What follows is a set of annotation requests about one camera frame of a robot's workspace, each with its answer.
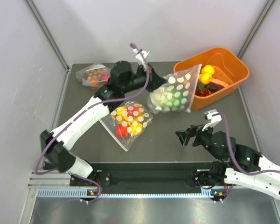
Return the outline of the polka dot bag with vegetables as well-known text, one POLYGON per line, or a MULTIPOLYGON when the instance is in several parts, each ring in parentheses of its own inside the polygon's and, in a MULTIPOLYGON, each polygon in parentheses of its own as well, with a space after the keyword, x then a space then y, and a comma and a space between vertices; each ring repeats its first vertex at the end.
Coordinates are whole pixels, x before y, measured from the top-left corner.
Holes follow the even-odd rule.
POLYGON ((198 77, 202 65, 166 75, 167 82, 149 94, 147 105, 154 113, 185 111, 191 112, 198 77))

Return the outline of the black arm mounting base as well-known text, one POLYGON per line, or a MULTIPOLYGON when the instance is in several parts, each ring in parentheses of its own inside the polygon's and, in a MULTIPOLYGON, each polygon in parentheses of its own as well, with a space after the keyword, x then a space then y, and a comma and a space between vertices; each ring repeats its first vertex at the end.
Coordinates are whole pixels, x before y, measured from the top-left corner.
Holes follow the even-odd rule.
POLYGON ((88 180, 71 176, 72 187, 103 193, 192 193, 201 186, 224 186, 210 178, 212 162, 93 163, 88 180))

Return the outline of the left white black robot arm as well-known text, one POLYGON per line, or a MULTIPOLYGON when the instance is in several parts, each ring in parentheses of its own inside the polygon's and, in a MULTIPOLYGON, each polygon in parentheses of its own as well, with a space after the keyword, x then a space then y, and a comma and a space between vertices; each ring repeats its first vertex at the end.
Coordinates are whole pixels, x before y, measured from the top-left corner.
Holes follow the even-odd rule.
POLYGON ((45 157, 60 173, 68 172, 86 185, 96 181, 96 173, 85 160, 70 153, 76 141, 100 119, 114 111, 121 103, 132 97, 126 93, 138 90, 153 92, 165 84, 166 79, 157 75, 150 64, 139 65, 133 72, 130 62, 119 61, 111 69, 107 83, 100 87, 87 104, 68 121, 51 132, 40 135, 42 157, 45 157))

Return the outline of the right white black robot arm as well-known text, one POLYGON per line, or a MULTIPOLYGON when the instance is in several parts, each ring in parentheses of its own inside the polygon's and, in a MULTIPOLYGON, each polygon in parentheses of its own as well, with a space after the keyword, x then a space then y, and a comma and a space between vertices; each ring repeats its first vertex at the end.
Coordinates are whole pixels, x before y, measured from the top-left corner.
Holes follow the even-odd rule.
POLYGON ((267 194, 280 201, 280 166, 268 160, 257 150, 236 143, 225 132, 203 130, 202 126, 189 126, 175 133, 183 146, 194 138, 192 146, 202 146, 214 158, 208 173, 215 185, 239 185, 267 194))

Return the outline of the fake red strawberries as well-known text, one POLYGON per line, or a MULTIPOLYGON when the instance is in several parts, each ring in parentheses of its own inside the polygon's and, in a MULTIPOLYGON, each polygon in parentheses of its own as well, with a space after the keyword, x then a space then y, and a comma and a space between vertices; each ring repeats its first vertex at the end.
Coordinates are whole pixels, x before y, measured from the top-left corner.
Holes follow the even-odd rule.
POLYGON ((210 95, 209 85, 204 85, 199 83, 196 87, 195 95, 199 97, 209 96, 210 95))

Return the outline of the fake meat slice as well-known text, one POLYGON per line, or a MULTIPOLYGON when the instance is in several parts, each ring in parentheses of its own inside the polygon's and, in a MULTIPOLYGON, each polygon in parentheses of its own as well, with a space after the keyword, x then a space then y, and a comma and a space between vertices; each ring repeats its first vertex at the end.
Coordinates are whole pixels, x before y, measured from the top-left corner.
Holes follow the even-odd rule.
POLYGON ((224 88, 229 87, 230 85, 222 80, 216 79, 216 78, 212 78, 211 82, 209 83, 209 87, 211 89, 215 89, 215 90, 221 90, 224 88))

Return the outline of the polka dot bag with fruit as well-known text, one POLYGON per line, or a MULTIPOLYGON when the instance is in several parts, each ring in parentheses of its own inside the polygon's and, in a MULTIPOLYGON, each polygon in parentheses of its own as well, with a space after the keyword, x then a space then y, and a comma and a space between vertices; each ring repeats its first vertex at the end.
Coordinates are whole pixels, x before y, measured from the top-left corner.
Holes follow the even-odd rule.
POLYGON ((153 114, 142 104, 128 101, 99 122, 126 152, 152 123, 153 114))

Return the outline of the yellow fake lemon lower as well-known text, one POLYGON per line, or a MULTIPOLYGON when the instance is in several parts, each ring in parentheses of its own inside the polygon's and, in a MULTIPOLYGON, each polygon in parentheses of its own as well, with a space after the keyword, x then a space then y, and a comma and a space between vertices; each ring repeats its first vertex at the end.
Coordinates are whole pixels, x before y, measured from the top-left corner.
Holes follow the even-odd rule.
POLYGON ((199 81, 204 84, 204 85, 208 85, 212 80, 212 75, 210 73, 201 73, 199 75, 199 81))

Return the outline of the yellow fake lemon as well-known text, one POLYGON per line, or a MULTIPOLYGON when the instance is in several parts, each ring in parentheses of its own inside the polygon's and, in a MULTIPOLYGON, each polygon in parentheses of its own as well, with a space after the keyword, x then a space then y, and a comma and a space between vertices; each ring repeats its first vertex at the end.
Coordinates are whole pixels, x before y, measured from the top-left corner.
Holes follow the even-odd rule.
POLYGON ((210 73, 201 73, 199 75, 199 81, 204 84, 204 85, 208 85, 212 80, 212 75, 210 73))
POLYGON ((212 65, 205 65, 202 69, 201 69, 201 74, 204 73, 209 73, 210 75, 213 75, 215 73, 215 69, 212 65))

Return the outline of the yellow fake lemon upper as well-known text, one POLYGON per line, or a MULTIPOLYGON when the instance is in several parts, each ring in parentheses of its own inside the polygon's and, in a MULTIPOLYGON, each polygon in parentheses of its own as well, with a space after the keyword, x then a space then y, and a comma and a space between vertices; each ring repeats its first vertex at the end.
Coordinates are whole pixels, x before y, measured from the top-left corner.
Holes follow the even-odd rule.
POLYGON ((210 75, 213 75, 215 73, 215 69, 212 65, 205 65, 202 69, 201 69, 201 74, 204 73, 209 73, 210 75))

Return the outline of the clear bag with nuts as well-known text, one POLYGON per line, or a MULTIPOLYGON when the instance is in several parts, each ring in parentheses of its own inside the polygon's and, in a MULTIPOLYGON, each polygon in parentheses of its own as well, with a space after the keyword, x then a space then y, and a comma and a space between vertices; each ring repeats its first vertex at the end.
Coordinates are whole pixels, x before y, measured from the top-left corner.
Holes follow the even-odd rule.
POLYGON ((108 83, 111 69, 102 64, 91 64, 90 66, 76 72, 76 79, 83 86, 99 88, 108 83))

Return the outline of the orange plastic bin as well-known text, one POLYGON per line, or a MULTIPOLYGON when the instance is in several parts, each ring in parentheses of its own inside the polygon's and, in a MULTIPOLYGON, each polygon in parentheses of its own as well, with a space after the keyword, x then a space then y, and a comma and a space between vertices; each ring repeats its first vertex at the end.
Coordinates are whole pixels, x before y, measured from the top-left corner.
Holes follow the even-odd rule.
POLYGON ((212 65, 213 77, 227 83, 227 87, 205 97, 194 96, 191 110, 197 111, 232 94, 250 74, 248 67, 230 50, 215 47, 175 64, 173 71, 189 69, 197 64, 212 65))

